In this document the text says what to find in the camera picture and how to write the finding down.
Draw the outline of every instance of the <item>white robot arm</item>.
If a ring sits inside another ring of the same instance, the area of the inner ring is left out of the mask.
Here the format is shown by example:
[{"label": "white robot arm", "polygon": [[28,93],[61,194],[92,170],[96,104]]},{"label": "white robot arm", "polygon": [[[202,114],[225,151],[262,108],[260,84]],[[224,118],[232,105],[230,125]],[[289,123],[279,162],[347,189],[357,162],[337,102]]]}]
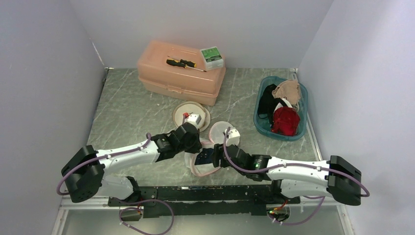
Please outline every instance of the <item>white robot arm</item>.
[{"label": "white robot arm", "polygon": [[[95,195],[115,197],[125,202],[141,198],[138,183],[132,177],[114,177],[112,173],[143,163],[155,163],[173,158],[185,151],[200,152],[197,115],[191,115],[181,126],[167,134],[150,136],[147,140],[127,147],[97,150],[91,145],[81,148],[62,169],[68,194],[73,202],[82,202]],[[215,167],[235,168],[255,181],[268,180],[277,186],[277,194],[289,199],[303,195],[333,197],[347,205],[360,204],[361,172],[338,156],[330,161],[290,161],[268,155],[249,155],[236,145],[237,131],[226,132],[227,141],[215,145],[212,160]],[[341,171],[344,175],[322,169]]]}]

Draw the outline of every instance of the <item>laundry basket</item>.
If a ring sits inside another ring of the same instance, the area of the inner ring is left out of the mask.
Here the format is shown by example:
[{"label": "laundry basket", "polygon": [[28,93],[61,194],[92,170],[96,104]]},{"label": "laundry basket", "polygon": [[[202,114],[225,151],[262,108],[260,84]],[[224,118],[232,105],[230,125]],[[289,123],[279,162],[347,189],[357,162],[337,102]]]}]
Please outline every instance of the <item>laundry basket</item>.
[{"label": "laundry basket", "polygon": [[254,124],[257,131],[265,136],[268,136],[272,139],[282,140],[282,141],[296,141],[305,134],[305,129],[307,128],[307,106],[308,106],[308,92],[305,86],[300,83],[301,90],[301,99],[299,101],[299,110],[298,115],[300,117],[300,123],[297,128],[297,132],[294,136],[284,136],[277,133],[271,132],[271,125],[268,121],[266,115],[258,115],[258,105],[259,100],[261,99],[262,94],[267,86],[271,84],[279,85],[281,82],[286,81],[286,79],[269,76],[262,80],[261,86],[259,87],[258,97],[256,98],[255,113],[254,113]]}]

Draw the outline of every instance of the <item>white container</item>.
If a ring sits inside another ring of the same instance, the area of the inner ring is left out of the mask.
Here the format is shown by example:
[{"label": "white container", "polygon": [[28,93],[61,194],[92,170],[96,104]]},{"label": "white container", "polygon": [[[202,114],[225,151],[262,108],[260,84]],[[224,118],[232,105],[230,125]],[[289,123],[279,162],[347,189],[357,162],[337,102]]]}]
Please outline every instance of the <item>white container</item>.
[{"label": "white container", "polygon": [[205,63],[205,70],[214,70],[224,66],[225,62],[217,47],[202,49],[200,52]]}]

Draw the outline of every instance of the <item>black mounting base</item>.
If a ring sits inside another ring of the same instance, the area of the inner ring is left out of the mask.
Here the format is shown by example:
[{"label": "black mounting base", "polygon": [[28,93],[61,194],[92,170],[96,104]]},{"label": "black mounting base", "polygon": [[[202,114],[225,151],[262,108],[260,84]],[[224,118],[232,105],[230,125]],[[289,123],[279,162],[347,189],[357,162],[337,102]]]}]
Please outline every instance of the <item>black mounting base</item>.
[{"label": "black mounting base", "polygon": [[[167,202],[175,215],[236,214],[266,215],[267,204],[282,204],[286,198],[278,195],[271,185],[237,186],[165,186],[140,187],[143,200],[155,196]],[[288,200],[300,203],[300,198]],[[110,207],[130,206],[110,198]],[[144,204],[143,218],[169,216],[168,208],[160,203]]]}]

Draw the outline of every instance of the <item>black cloth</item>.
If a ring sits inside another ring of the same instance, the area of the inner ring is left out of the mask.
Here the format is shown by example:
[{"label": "black cloth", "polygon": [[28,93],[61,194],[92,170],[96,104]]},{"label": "black cloth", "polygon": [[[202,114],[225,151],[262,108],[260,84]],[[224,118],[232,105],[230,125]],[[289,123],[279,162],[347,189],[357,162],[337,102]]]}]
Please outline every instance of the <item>black cloth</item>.
[{"label": "black cloth", "polygon": [[258,116],[261,114],[266,114],[268,121],[271,124],[271,128],[274,124],[274,110],[275,107],[281,103],[283,107],[287,106],[287,104],[280,98],[274,98],[272,95],[272,91],[275,90],[277,86],[275,84],[271,84],[264,89],[264,93],[259,99],[258,103]]}]

